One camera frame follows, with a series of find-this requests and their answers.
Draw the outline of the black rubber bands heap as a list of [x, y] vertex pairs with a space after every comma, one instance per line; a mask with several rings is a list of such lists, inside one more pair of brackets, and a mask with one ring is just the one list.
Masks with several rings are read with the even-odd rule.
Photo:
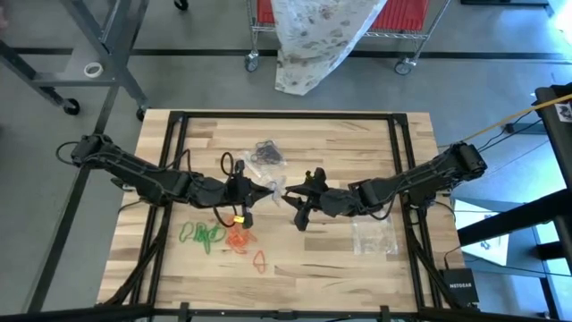
[[265, 140], [256, 143], [249, 159], [259, 165], [278, 165], [283, 161], [283, 156], [273, 140]]

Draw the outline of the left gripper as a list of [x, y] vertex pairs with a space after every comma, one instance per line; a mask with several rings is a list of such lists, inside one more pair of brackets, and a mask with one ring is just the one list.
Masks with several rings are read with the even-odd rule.
[[213, 179], [210, 187], [217, 196], [212, 208], [218, 223], [225, 228], [231, 228], [237, 224], [235, 220], [225, 222], [218, 211], [220, 207], [232, 207], [234, 219], [239, 220], [243, 229], [249, 229], [254, 224], [253, 215], [250, 209], [261, 199], [271, 197], [273, 189], [252, 182], [242, 173], [231, 174], [226, 182]]

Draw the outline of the orange rubber bands heap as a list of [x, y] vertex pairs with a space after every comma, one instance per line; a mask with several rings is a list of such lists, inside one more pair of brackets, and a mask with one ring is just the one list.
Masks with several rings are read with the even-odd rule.
[[226, 245], [239, 255], [247, 254], [249, 246], [257, 242], [256, 236], [249, 229], [244, 229], [242, 222], [235, 221], [234, 216], [226, 216], [224, 222], [230, 225], [226, 228]]

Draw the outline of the white floral print cloth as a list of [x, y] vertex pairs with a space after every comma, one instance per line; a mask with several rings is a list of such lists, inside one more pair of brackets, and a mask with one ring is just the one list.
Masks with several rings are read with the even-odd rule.
[[271, 0], [280, 48], [274, 88], [304, 96], [334, 71], [388, 0]]

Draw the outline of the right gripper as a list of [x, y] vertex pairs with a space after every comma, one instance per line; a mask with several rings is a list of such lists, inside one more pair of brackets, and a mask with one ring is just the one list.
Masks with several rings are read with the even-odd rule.
[[322, 211], [330, 217], [336, 216], [357, 216], [363, 206], [360, 200], [351, 191], [334, 188], [318, 187], [313, 184], [298, 184], [287, 186], [288, 193], [296, 193], [306, 196], [301, 197], [285, 196], [285, 202], [297, 209], [294, 216], [294, 225], [301, 232], [307, 229], [309, 215], [311, 211]]

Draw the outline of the black metal beam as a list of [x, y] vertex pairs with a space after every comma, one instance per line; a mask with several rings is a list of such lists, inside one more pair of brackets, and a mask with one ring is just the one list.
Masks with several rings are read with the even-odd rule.
[[544, 224], [557, 216], [572, 216], [572, 191], [564, 189], [458, 230], [461, 246]]

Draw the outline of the black Netgear network switch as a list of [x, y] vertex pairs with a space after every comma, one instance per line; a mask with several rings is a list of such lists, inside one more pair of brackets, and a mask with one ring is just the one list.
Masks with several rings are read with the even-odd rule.
[[441, 271], [445, 284], [459, 304], [464, 307], [479, 302], [475, 279], [470, 268], [451, 268]]

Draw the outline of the white paper sheet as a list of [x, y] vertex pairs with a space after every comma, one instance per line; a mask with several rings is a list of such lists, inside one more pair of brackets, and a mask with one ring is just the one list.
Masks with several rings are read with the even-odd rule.
[[[477, 205], [461, 201], [459, 199], [454, 200], [453, 210], [455, 211], [455, 226], [458, 230], [499, 214], [499, 211], [491, 211], [490, 209], [481, 208]], [[508, 248], [509, 236], [504, 234], [502, 236], [463, 246], [461, 250], [465, 254], [473, 257], [485, 259], [494, 264], [505, 266], [508, 259]]]

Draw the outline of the red plastic bin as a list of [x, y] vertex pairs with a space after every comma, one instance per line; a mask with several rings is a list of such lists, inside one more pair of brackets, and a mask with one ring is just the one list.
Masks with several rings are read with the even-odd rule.
[[374, 20], [374, 30], [420, 31], [424, 27], [429, 0], [387, 0]]
[[257, 21], [265, 24], [275, 24], [271, 0], [257, 0]]

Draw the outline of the grey metal rolling stand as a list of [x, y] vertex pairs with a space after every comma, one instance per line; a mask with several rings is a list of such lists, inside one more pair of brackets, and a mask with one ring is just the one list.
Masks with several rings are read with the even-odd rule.
[[[63, 110], [67, 99], [58, 87], [122, 87], [138, 108], [150, 108], [142, 88], [128, 68], [130, 52], [135, 45], [149, 0], [112, 0], [105, 18], [98, 22], [85, 0], [59, 0], [79, 27], [83, 39], [71, 51], [71, 60], [63, 72], [39, 72], [12, 47], [0, 40], [0, 64], [12, 71], [42, 98]], [[100, 62], [101, 76], [84, 75], [88, 63]]]

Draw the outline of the white printed sticker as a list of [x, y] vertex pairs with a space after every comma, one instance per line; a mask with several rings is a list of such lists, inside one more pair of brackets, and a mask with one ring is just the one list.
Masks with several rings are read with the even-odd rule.
[[554, 105], [559, 120], [563, 123], [572, 123], [572, 102]]

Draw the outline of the black desk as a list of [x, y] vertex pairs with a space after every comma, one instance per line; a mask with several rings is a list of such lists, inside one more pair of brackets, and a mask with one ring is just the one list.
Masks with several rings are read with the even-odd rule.
[[[557, 98], [565, 98], [562, 102], [572, 102], [572, 82], [566, 85], [551, 85], [535, 91], [535, 104], [540, 106]], [[549, 142], [556, 157], [559, 170], [565, 183], [565, 188], [572, 191], [572, 123], [559, 120], [554, 104], [536, 110], [547, 132]], [[557, 216], [553, 220], [559, 237], [560, 258], [567, 261], [572, 273], [572, 216]]]

